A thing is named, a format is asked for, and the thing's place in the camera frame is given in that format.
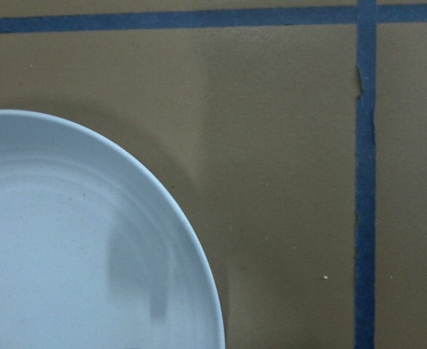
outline blue tape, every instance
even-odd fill
[[[379,6],[378,22],[379,23],[427,22],[427,4]]]
[[[375,87],[376,0],[359,0],[356,105],[356,285],[355,348],[375,347]]]
[[[347,6],[141,12],[0,18],[0,33],[336,24],[355,20],[356,7]]]

